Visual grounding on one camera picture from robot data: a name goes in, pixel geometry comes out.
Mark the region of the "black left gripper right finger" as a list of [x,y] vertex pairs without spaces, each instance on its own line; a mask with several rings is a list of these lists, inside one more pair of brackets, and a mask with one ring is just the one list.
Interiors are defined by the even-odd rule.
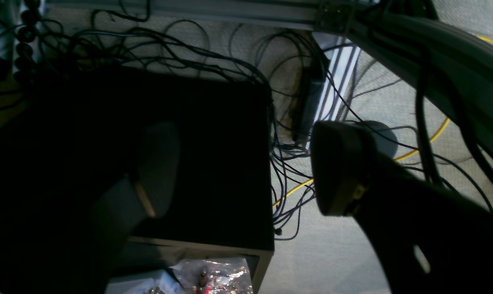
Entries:
[[323,215],[352,216],[394,294],[493,294],[493,215],[422,182],[358,125],[316,123],[311,164]]

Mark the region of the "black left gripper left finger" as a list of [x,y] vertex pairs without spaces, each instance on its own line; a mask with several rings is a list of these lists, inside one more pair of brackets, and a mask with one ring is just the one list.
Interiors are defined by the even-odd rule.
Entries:
[[112,262],[136,227],[166,214],[173,198],[180,152],[179,132],[173,122],[159,122],[144,129],[130,171],[93,207],[95,257]]

